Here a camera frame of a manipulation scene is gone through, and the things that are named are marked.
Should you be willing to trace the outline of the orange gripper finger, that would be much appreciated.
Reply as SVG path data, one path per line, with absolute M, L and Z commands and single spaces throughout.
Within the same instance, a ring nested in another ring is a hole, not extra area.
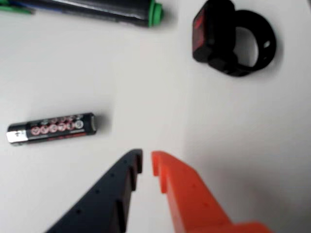
M 188 164 L 164 152 L 152 152 L 153 173 L 167 195 L 177 233 L 269 233 L 258 222 L 233 223 Z

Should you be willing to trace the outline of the dark navy gripper finger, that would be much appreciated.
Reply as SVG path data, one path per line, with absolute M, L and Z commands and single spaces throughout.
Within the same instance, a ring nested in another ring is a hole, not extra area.
M 143 151 L 122 156 L 53 226 L 50 233 L 124 233 Z

